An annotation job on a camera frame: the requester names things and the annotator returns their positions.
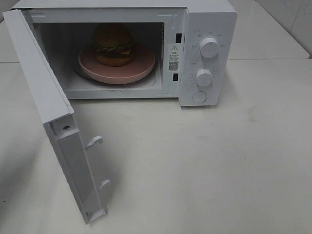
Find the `white round door button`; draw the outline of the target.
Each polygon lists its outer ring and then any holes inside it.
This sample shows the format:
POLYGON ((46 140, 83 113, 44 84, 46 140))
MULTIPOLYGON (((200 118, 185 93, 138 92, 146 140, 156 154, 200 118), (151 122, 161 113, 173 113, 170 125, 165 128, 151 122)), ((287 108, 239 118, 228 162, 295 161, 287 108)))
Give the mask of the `white round door button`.
POLYGON ((204 103, 207 100, 207 93, 203 91, 198 91, 193 94, 192 99, 196 103, 204 103))

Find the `pink round plate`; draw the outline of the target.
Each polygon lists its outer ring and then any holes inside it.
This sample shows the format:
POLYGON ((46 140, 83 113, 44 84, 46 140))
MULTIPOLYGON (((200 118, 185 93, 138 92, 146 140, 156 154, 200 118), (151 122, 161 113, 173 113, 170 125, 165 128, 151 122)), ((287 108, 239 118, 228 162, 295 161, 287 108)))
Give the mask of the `pink round plate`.
POLYGON ((139 45, 134 50, 134 59, 126 65, 113 67, 101 64, 88 46, 78 55, 80 68, 90 78, 107 84, 129 84, 139 81, 150 74, 156 62, 152 49, 139 45))

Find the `burger with lettuce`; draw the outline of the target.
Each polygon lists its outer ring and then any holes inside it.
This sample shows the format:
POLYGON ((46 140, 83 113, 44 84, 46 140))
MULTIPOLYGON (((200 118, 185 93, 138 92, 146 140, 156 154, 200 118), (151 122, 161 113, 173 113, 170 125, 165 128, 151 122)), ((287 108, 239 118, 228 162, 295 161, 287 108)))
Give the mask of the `burger with lettuce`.
POLYGON ((93 33, 95 58, 106 66, 120 67, 134 57, 134 39, 122 23, 100 23, 93 33))

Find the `white microwave door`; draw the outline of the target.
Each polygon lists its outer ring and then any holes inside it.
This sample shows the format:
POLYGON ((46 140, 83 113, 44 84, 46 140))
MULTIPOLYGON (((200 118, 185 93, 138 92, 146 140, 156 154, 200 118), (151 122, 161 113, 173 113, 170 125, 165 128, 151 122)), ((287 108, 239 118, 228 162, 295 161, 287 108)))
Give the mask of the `white microwave door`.
POLYGON ((102 137, 84 145, 74 109, 46 59, 29 14, 21 10, 3 13, 19 63, 30 88, 42 125, 86 224, 105 215, 86 150, 102 137))

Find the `glass microwave turntable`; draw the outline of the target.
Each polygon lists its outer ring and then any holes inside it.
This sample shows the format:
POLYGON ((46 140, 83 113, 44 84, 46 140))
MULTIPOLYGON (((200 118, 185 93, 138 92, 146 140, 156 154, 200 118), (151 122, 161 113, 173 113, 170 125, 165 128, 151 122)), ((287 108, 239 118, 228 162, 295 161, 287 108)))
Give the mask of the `glass microwave turntable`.
POLYGON ((140 65, 131 62, 124 66, 114 67, 91 62, 75 62, 72 68, 81 77, 93 82, 107 85, 132 85, 154 76, 154 65, 140 65))

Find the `white lower timer knob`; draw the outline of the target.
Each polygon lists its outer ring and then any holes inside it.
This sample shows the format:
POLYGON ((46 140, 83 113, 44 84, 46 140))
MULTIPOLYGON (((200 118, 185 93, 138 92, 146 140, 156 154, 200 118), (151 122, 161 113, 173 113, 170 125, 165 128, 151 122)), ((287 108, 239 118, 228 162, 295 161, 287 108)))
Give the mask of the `white lower timer knob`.
POLYGON ((198 86, 209 86, 213 81, 213 74, 209 69, 200 69, 195 75, 195 80, 198 86))

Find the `white warning label sticker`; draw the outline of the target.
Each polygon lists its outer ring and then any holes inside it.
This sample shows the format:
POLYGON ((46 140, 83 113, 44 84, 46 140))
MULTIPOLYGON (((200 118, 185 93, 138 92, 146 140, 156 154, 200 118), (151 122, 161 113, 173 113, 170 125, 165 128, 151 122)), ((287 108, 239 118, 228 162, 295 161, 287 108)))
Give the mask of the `white warning label sticker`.
POLYGON ((170 72, 178 72, 180 69, 179 62, 182 53, 182 47, 180 43, 168 44, 168 70, 170 72))

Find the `white microwave oven body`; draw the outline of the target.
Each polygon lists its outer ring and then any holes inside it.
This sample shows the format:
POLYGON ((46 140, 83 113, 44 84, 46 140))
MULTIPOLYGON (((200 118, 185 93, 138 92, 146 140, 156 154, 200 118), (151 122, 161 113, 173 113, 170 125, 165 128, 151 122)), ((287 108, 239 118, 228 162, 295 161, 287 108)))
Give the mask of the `white microwave oven body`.
POLYGON ((227 0, 21 0, 10 10, 31 17, 35 38, 68 100, 177 98, 181 106, 217 104, 237 18, 227 0), (123 23, 135 44, 153 49, 154 76, 132 85, 107 85, 75 72, 73 63, 100 23, 123 23), (213 58, 199 50, 207 36, 220 42, 213 58), (168 70, 170 43, 182 47, 178 72, 168 70), (197 85, 200 69, 212 72, 209 86, 197 85), (207 93, 204 103, 193 101, 198 91, 207 93))

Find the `white upper power knob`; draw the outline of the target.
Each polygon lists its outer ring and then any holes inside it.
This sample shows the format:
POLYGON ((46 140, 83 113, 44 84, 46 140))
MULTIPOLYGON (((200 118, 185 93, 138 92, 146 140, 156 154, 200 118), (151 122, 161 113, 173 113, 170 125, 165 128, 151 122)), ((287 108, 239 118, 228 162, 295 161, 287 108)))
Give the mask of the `white upper power knob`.
POLYGON ((207 36, 199 42, 199 50, 204 58, 213 58, 218 54, 220 47, 219 40, 214 36, 207 36))

